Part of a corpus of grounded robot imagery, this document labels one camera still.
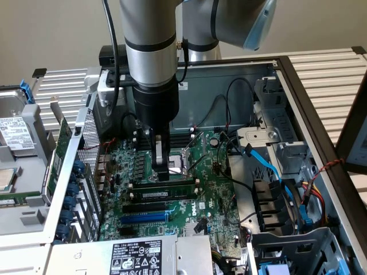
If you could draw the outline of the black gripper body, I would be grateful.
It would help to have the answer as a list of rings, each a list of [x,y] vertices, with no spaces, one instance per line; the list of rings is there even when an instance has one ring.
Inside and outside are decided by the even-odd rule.
[[[166,135],[169,123],[179,111],[178,83],[169,81],[158,87],[133,87],[135,112],[138,119],[149,126],[154,135]]]

